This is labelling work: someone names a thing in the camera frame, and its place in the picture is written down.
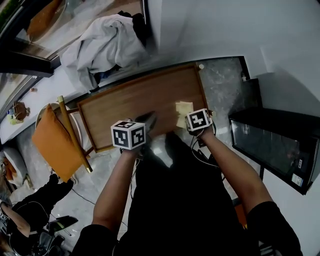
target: marble floor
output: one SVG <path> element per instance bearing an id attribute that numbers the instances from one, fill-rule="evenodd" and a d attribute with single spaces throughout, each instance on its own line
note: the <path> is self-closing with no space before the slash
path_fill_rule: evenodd
<path id="1" fill-rule="evenodd" d="M 255 95 L 254 85 L 250 82 L 242 81 L 242 67 L 237 57 L 200 61 L 198 64 L 204 65 L 204 69 L 201 70 L 199 74 L 208 107 L 210 110 L 214 111 L 213 121 L 217 128 L 216 136 L 230 149 L 235 151 L 232 148 L 232 137 L 230 133 L 228 115 L 235 111 L 257 106 L 257 95 Z M 50 167 L 32 143 L 31 137 L 34 131 L 35 126 L 30 126 L 15 138 L 15 142 L 22 154 L 22 157 L 24 158 L 34 189 L 37 190 L 49 180 Z M 190 144 L 192 137 L 189 133 L 179 130 L 177 134 L 183 141 Z M 152 142 L 151 148 L 166 165 L 170 166 L 172 161 L 166 153 L 164 140 L 164 135 L 155 138 Z M 205 155 L 209 156 L 207 148 L 201 150 Z M 239 152 L 236 153 L 251 164 L 257 172 L 259 172 L 260 166 L 257 163 L 248 159 Z M 72 190 L 54 207 L 51 216 L 52 220 L 54 217 L 57 218 L 66 215 L 76 217 L 79 220 L 74 225 L 68 227 L 66 231 L 60 231 L 60 235 L 65 237 L 65 243 L 63 246 L 67 250 L 73 250 L 81 230 L 92 222 L 94 209 L 93 203 L 96 202 L 119 157 L 120 151 L 117 148 L 93 155 L 89 160 L 93 172 L 88 174 L 85 168 L 81 166 L 75 174 L 78 182 L 73 187 L 74 191 Z M 237 195 L 228 182 L 226 180 L 224 182 L 231 198 L 237 198 Z M 135 187 L 135 179 L 133 179 L 132 194 Z M 33 190 L 28 189 L 27 187 L 19 188 L 13 194 L 14 196 L 12 197 L 12 201 L 13 203 L 16 203 L 31 193 L 33 193 Z M 127 231 L 126 225 L 128 223 L 130 206 L 131 197 L 129 192 L 118 238 Z M 152 232 L 152 230 L 146 230 L 146 236 L 150 232 Z"/>

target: pillow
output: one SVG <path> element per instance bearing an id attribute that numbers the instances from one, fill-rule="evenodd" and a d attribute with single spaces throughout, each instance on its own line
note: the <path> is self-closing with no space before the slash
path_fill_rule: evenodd
<path id="1" fill-rule="evenodd" d="M 57 119 L 50 104 L 35 129 L 32 141 L 64 182 L 67 182 L 82 164 L 70 135 Z"/>

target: yellow sticky note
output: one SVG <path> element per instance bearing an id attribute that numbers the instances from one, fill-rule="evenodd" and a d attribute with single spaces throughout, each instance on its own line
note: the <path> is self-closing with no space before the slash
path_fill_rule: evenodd
<path id="1" fill-rule="evenodd" d="M 188 113 L 194 111 L 194 104 L 192 102 L 176 102 L 175 110 L 182 116 L 186 116 Z"/>
<path id="2" fill-rule="evenodd" d="M 183 129 L 187 129 L 185 116 L 179 115 L 178 121 L 176 122 L 176 126 L 183 128 Z"/>

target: wooden tabletop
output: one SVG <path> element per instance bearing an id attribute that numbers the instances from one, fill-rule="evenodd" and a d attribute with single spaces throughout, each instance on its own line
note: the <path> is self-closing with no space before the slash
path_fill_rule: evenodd
<path id="1" fill-rule="evenodd" d="M 193 102 L 194 110 L 207 108 L 198 68 L 182 65 L 146 75 L 110 88 L 78 103 L 96 152 L 112 146 L 110 127 L 119 120 L 155 111 L 157 122 L 151 137 L 177 129 L 176 102 Z"/>

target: glass panel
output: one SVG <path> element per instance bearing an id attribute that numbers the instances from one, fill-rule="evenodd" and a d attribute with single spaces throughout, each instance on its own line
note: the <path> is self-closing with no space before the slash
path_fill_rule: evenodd
<path id="1" fill-rule="evenodd" d="M 53 0 L 16 36 L 15 50 L 53 58 L 80 37 L 96 18 L 120 11 L 131 15 L 142 12 L 140 0 L 111 3 L 112 0 Z"/>
<path id="2" fill-rule="evenodd" d="M 20 0 L 0 0 L 0 27 L 16 12 L 19 3 Z M 53 0 L 25 24 L 8 50 L 52 59 L 95 19 L 120 11 L 143 13 L 140 0 Z M 0 110 L 17 86 L 29 77 L 0 73 Z"/>
<path id="3" fill-rule="evenodd" d="M 30 76 L 25 74 L 0 73 L 0 110 L 20 83 Z"/>
<path id="4" fill-rule="evenodd" d="M 283 175 L 291 177 L 297 169 L 306 171 L 298 167 L 300 159 L 305 163 L 309 160 L 309 155 L 300 150 L 299 141 L 240 122 L 231 121 L 231 124 L 234 144 L 240 149 Z"/>

